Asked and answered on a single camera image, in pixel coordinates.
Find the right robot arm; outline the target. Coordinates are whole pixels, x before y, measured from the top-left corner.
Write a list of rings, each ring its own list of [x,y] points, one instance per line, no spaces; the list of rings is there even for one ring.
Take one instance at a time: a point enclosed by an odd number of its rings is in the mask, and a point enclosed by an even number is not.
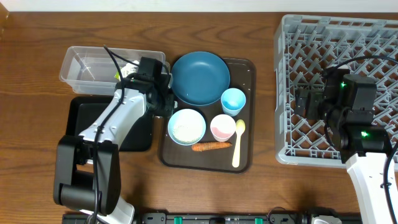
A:
[[[362,222],[397,223],[397,145],[373,124],[376,92],[372,78],[330,67],[322,90],[297,90],[294,112],[324,121],[326,140],[339,150],[354,185]]]

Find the white tissue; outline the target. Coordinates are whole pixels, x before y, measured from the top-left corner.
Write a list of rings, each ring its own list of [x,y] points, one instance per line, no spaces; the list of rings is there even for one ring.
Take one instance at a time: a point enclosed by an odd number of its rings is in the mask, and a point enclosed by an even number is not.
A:
[[[131,63],[127,63],[124,67],[121,68],[121,76],[126,78],[128,75],[132,73],[136,73],[138,70],[138,66],[133,65]]]

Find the yellow green snack wrapper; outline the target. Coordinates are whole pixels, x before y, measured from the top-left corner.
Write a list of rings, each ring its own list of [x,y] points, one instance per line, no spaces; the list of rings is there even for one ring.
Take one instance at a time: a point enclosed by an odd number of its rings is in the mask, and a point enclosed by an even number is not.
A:
[[[115,76],[114,76],[117,80],[121,80],[120,74],[118,72],[116,72]]]

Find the light blue cup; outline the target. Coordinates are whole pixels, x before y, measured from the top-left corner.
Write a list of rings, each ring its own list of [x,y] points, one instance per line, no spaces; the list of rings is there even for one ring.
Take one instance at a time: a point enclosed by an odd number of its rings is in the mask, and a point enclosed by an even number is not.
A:
[[[246,104],[246,95],[238,88],[229,88],[221,96],[223,112],[229,116],[236,116]]]

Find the pink cup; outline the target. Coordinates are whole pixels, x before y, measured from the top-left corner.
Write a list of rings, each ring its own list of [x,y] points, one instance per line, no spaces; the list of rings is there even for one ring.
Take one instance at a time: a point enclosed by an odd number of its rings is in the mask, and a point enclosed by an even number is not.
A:
[[[218,142],[225,142],[236,132],[236,122],[227,114],[219,114],[211,120],[210,130]]]

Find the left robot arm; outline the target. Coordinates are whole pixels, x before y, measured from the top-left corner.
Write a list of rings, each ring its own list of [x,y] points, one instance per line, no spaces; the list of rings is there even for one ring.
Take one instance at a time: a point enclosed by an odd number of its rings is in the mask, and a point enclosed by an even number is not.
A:
[[[53,200],[90,215],[91,221],[132,223],[134,207],[121,197],[119,148],[136,121],[146,114],[174,112],[172,76],[130,74],[96,121],[57,145]]]

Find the large dark blue bowl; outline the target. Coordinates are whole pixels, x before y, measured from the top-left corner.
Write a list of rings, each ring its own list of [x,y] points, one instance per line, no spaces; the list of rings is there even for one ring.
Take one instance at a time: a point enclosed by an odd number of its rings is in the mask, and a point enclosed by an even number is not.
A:
[[[181,56],[172,66],[172,75],[175,96],[194,106],[218,101],[231,81],[226,62],[209,52],[191,52]]]

